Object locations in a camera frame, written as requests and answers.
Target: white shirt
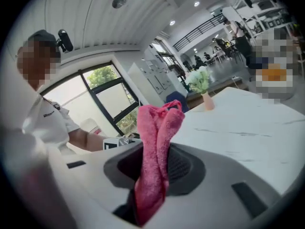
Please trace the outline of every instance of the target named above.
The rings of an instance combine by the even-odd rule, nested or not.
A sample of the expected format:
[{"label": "white shirt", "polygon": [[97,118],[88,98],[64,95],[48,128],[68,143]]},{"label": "white shirt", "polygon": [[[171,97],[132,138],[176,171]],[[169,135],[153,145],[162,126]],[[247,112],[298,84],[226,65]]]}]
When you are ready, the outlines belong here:
[{"label": "white shirt", "polygon": [[39,137],[47,147],[58,148],[63,155],[75,154],[67,147],[68,133],[80,127],[71,120],[68,113],[58,103],[39,96],[23,124],[23,130]]},{"label": "white shirt", "polygon": [[239,26],[236,24],[235,21],[231,21],[230,26],[231,26],[231,28],[232,28],[232,30],[234,31],[235,34],[236,34],[237,28],[238,28],[238,33],[236,34],[237,37],[242,37],[242,36],[244,36],[243,30],[239,28]]}]

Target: green foliage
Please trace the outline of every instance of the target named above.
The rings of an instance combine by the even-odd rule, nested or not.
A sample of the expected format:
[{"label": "green foliage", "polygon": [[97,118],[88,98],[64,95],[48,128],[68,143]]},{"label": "green foliage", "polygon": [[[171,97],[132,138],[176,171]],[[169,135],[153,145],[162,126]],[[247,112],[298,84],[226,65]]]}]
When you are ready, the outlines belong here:
[{"label": "green foliage", "polygon": [[111,66],[106,66],[94,70],[92,74],[87,77],[87,80],[89,81],[89,87],[94,88],[116,78],[117,76]]},{"label": "green foliage", "polygon": [[207,71],[197,72],[197,75],[189,83],[189,86],[197,93],[206,93],[209,88],[209,73]]},{"label": "green foliage", "polygon": [[134,109],[117,123],[117,126],[124,132],[124,134],[129,134],[131,131],[135,131],[133,129],[137,126],[137,115],[137,109]]}]

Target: black cap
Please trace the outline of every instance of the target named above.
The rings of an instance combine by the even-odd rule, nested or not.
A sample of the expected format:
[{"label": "black cap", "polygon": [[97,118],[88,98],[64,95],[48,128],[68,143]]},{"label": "black cap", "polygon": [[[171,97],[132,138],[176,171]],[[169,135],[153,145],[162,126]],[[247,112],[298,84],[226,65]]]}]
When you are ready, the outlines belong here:
[{"label": "black cap", "polygon": [[46,30],[40,30],[31,35],[23,46],[26,46],[28,42],[43,42],[44,46],[54,49],[55,58],[61,58],[59,47],[56,44],[56,38],[54,35],[48,33]]}]

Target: tree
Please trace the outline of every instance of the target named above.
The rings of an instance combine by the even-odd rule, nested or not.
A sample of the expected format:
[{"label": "tree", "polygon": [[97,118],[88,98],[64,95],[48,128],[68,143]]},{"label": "tree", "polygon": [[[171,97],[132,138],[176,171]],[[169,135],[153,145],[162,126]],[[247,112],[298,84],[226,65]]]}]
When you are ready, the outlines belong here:
[{"label": "tree", "polygon": [[92,74],[87,77],[87,80],[89,81],[89,87],[94,88],[116,78],[117,75],[112,70],[111,66],[106,66],[94,70]]},{"label": "tree", "polygon": [[124,132],[124,134],[130,134],[130,132],[136,132],[137,115],[138,110],[134,109],[127,114],[122,120],[117,123],[117,126]]}]

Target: white flower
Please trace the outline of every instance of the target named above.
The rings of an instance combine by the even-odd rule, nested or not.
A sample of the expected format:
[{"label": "white flower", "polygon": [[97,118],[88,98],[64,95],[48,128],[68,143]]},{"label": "white flower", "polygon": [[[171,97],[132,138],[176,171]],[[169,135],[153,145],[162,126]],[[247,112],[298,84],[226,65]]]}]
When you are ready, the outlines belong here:
[{"label": "white flower", "polygon": [[210,72],[205,67],[200,67],[197,71],[192,71],[187,76],[185,83],[193,91],[204,94],[209,88],[209,75]]},{"label": "white flower", "polygon": [[208,70],[204,66],[200,66],[198,71],[206,71],[206,72],[208,72]]},{"label": "white flower", "polygon": [[196,78],[200,77],[200,73],[198,71],[192,71],[185,79],[185,83],[189,84],[193,82]]}]

